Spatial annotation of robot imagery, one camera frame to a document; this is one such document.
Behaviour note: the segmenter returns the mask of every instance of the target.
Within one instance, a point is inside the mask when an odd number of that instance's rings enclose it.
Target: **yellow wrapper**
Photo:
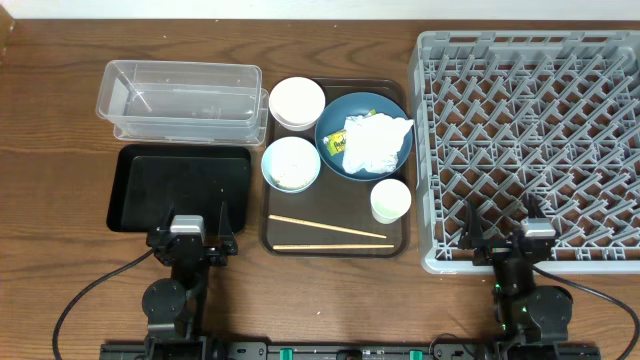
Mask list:
[[[331,156],[339,154],[347,147],[347,131],[340,130],[322,139]]]

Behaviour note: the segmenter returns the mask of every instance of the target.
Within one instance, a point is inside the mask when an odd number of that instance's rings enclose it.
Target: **clear plastic container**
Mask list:
[[[253,65],[115,60],[96,113],[121,140],[260,145],[268,93]]]

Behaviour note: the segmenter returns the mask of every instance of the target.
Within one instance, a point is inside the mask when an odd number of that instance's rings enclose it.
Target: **plastic bin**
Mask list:
[[[121,140],[260,145],[268,93],[253,65],[115,60],[96,113]]]
[[[556,273],[640,273],[640,33],[424,32],[409,63],[423,267],[491,273],[457,249],[467,201],[486,238],[526,216],[559,232]]]

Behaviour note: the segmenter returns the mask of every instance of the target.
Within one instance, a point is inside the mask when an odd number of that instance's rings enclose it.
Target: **crumpled napkin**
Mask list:
[[[344,124],[347,131],[342,160],[344,171],[348,174],[355,174],[361,169],[375,174],[394,171],[398,151],[412,126],[413,120],[394,119],[382,113],[347,117]]]

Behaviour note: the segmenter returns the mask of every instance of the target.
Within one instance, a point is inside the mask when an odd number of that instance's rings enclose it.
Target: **wooden stick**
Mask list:
[[[273,250],[344,250],[344,249],[388,249],[395,245],[367,245],[367,244],[341,244],[341,245],[273,245]]]
[[[333,231],[341,231],[341,232],[346,232],[346,233],[350,233],[350,234],[376,237],[376,238],[380,238],[380,239],[386,239],[387,238],[385,235],[373,234],[373,233],[368,233],[368,232],[364,232],[364,231],[360,231],[360,230],[347,229],[347,228],[343,228],[343,227],[339,227],[339,226],[320,224],[320,223],[315,223],[313,221],[293,219],[293,218],[288,218],[288,217],[279,216],[279,215],[269,215],[269,219],[289,222],[289,223],[293,223],[293,224],[305,225],[305,226],[313,226],[313,227],[317,227],[317,228],[321,228],[321,229],[327,229],[327,230],[333,230]]]

